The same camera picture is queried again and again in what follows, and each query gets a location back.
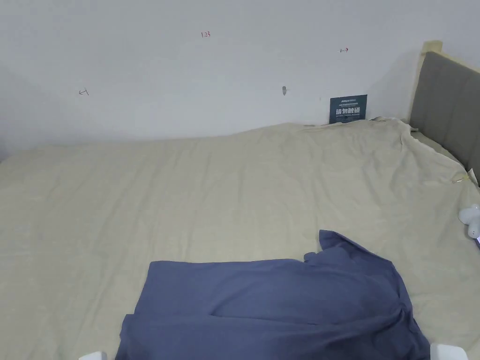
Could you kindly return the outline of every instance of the headboard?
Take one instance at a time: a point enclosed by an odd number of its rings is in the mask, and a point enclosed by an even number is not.
[[[410,125],[436,141],[467,170],[480,174],[480,71],[441,52],[439,41],[426,42]]]

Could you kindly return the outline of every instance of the beige bed sheet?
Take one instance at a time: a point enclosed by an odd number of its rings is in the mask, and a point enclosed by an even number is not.
[[[50,146],[0,164],[0,358],[114,356],[148,265],[302,259],[332,229],[393,261],[430,341],[480,358],[463,168],[399,121]]]

